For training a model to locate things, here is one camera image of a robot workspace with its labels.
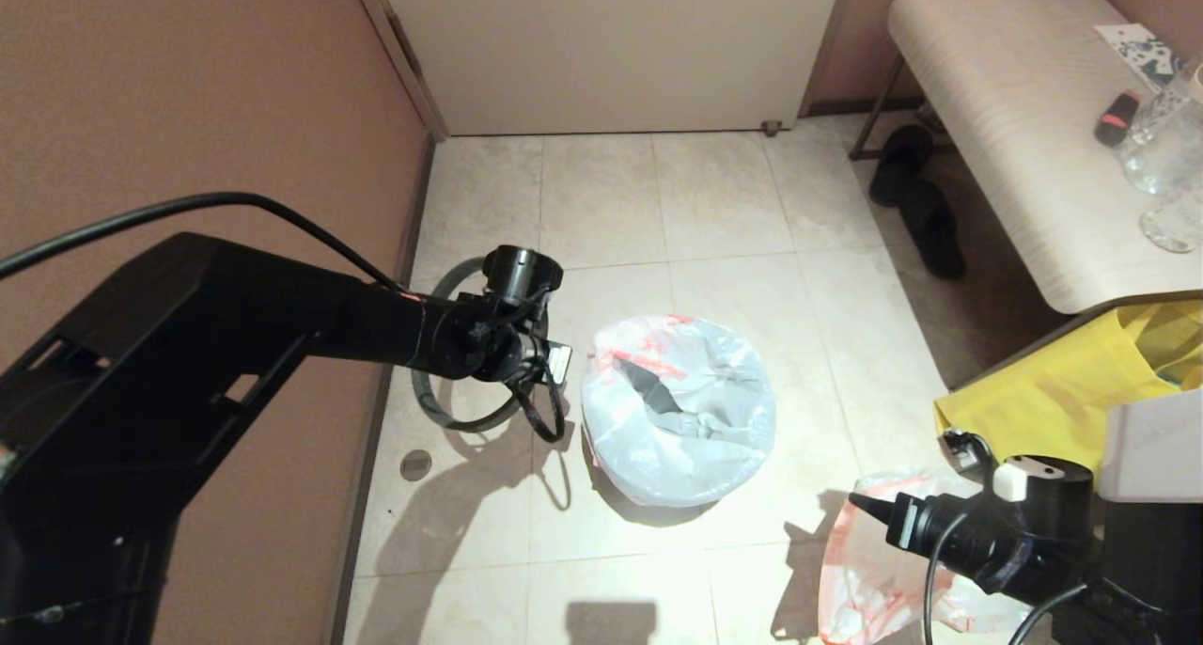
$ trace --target door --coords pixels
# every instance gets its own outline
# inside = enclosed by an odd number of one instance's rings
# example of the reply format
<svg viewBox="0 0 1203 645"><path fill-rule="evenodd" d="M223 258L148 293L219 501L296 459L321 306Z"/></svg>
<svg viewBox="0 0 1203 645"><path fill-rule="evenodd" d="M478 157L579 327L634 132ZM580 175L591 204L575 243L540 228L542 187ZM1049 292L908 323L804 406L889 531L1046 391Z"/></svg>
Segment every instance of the door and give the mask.
<svg viewBox="0 0 1203 645"><path fill-rule="evenodd" d="M451 135L793 126L835 0L389 0Z"/></svg>

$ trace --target trash bag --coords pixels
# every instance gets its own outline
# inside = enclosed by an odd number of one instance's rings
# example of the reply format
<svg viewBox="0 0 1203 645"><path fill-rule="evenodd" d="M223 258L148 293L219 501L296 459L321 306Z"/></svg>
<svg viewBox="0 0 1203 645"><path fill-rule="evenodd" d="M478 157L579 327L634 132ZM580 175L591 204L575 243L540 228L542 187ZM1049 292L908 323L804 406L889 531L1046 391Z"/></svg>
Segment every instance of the trash bag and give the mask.
<svg viewBox="0 0 1203 645"><path fill-rule="evenodd" d="M855 486L890 502L899 492L971 497L980 490L950 468L872 474ZM926 558L887 544L885 523L845 502L823 556L819 637L832 645L870 645L921 619L926 573ZM932 598L931 617L961 633L1012 633L1031 610L1005 594L988 596L943 567L936 570Z"/></svg>
<svg viewBox="0 0 1203 645"><path fill-rule="evenodd" d="M636 504L697 507L752 478L772 449L769 375L743 337L687 316L593 336L581 379L594 458Z"/></svg>

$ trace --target trash can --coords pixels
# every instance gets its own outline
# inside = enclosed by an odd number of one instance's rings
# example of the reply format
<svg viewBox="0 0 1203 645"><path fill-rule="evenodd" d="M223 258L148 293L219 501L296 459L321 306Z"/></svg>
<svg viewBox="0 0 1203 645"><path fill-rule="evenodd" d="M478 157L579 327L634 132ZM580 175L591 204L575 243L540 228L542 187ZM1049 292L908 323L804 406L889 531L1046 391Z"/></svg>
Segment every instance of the trash can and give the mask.
<svg viewBox="0 0 1203 645"><path fill-rule="evenodd" d="M715 502L772 449L764 363L739 333L700 319L639 316L594 333L581 402L594 460L636 504Z"/></svg>

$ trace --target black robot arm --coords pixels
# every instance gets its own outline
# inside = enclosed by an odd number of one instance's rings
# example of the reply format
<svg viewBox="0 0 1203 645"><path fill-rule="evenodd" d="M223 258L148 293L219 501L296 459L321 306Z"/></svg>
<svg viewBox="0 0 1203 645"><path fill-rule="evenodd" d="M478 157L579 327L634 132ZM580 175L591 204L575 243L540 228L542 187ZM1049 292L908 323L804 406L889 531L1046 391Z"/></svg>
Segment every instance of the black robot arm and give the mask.
<svg viewBox="0 0 1203 645"><path fill-rule="evenodd" d="M1045 613L1061 645L1201 641L1203 505L1102 502L1092 497L1089 469L1056 457L984 467L992 478L970 498L852 493L849 501L885 523L891 546L938 558L985 593L1036 606L1013 644ZM1103 539L1094 533L1095 505L1104 507Z"/></svg>
<svg viewBox="0 0 1203 645"><path fill-rule="evenodd" d="M184 233L118 268L0 378L0 643L149 643L180 513L307 356L544 380L562 271L485 267L449 301Z"/></svg>

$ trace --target grout line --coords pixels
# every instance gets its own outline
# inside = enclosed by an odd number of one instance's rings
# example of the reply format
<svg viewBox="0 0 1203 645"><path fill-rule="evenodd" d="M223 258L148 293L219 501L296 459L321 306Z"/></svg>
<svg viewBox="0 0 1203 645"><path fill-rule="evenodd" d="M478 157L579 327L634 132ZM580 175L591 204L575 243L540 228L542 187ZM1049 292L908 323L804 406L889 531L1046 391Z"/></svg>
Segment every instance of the grout line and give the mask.
<svg viewBox="0 0 1203 645"><path fill-rule="evenodd" d="M905 247L906 243L885 243L883 241L881 243L869 243L869 245L864 245L864 243L857 243L857 245L810 247L810 249L807 249L807 250L799 250L798 254L799 255L818 255L818 254L820 254L820 252L877 250L878 247L890 247L890 245L893 245L893 247Z"/></svg>
<svg viewBox="0 0 1203 645"><path fill-rule="evenodd" d="M547 137L539 136L539 221L534 230L535 247L538 252L543 252L543 179L544 179L544 166L547 161Z"/></svg>
<svg viewBox="0 0 1203 645"><path fill-rule="evenodd" d="M748 544L733 544L728 546L699 546L695 549L697 552L707 554L710 551L725 552L725 551L739 551L741 549L759 549L764 546L805 546L807 544L825 544L828 543L828 537L811 538L801 542L792 542L788 539L777 539L772 542L753 542ZM474 570L493 570L503 568L531 568L535 566L555 566L562 563L588 563L593 561L617 561L622 558L642 558L642 557L662 557L662 556L674 556L680 554L687 554L688 551L635 551L630 554L610 554L605 556L588 556L585 558L559 558L555 561L528 561L517 563L497 563L486 566L472 566L467 568L444 568L440 570L416 570L416 572L401 572L401 573L379 573L379 574L357 574L355 579L386 579L392 576L415 576L415 575L428 575L428 574L445 574L445 573L460 573L460 572L474 572Z"/></svg>
<svg viewBox="0 0 1203 645"><path fill-rule="evenodd" d="M647 147L652 149L652 182L656 185L656 207L660 212L660 241L664 243L664 260L668 262L669 256L669 221L664 215L664 196L660 190L660 161L656 155L656 136L647 136ZM672 302L672 309L676 310L676 301Z"/></svg>
<svg viewBox="0 0 1203 645"><path fill-rule="evenodd" d="M652 152L652 182L656 183L656 207L660 212L660 242L664 247L664 268L669 273L669 306L672 314L676 314L680 309L676 303L676 290L672 288L672 265L669 259L669 225L664 217L664 202L660 200L660 166L656 158L656 136L647 136L647 147Z"/></svg>
<svg viewBox="0 0 1203 645"><path fill-rule="evenodd" d="M715 573L713 573L715 566L713 566L713 563L711 563L711 558L706 557L705 552L703 552L701 556L703 556L704 562L706 563L706 584L710 585L709 586L709 588L710 588L710 619L712 620L712 622L715 625L715 645L722 645L723 644L723 639L718 634L718 600L715 599Z"/></svg>
<svg viewBox="0 0 1203 645"><path fill-rule="evenodd" d="M650 260L650 262L624 262L622 265L588 265L588 267L564 267L564 272L587 272L589 268L648 267L648 265L682 265L686 262L717 262L717 260L746 260L751 256L795 255L794 250L757 252L754 255L695 256L688 260Z"/></svg>
<svg viewBox="0 0 1203 645"><path fill-rule="evenodd" d="M794 243L794 229L789 224L789 215L786 213L786 202L781 199L781 185L777 183L776 170L772 170L772 158L769 158L769 144L765 144L766 136L757 136L760 141L760 155L764 156L764 165L769 166L769 178L772 179L772 191L777 195L777 211L781 211L781 220L786 221L786 233L789 235L789 247L798 252L798 243Z"/></svg>
<svg viewBox="0 0 1203 645"><path fill-rule="evenodd" d="M531 531L527 531L527 537L533 538L534 535L531 534ZM527 578L526 578L527 579L527 599L526 599L526 616L523 617L523 623L522 623L522 631L523 631L523 633L522 633L522 641L523 643L529 643L531 641L531 603L534 599L534 596L533 596L534 594L534 580L531 576L531 574L532 574L531 573L531 563L528 562L527 564L525 564L522 567L526 568L526 572L527 572Z"/></svg>
<svg viewBox="0 0 1203 645"><path fill-rule="evenodd" d="M819 349L823 350L823 359L826 362L828 378L831 381L831 391L835 392L835 398L840 403L840 419L843 420L843 432L848 437L848 445L852 448L852 456L857 460L857 473L861 477L865 474L864 461L860 457L860 450L857 449L857 440L852 436L852 425L848 424L848 413L843 407L843 395L840 392L840 384L835 375L835 367L831 363L831 351L829 350L825 329L820 322L822 316L819 315L818 307L814 303L814 295L811 290L810 282L806 280L806 272L802 271L802 259L800 254L794 254L794 264L798 267L799 277L802 279L802 290L806 292L806 302L811 307L811 314L814 316L814 324L819 336Z"/></svg>

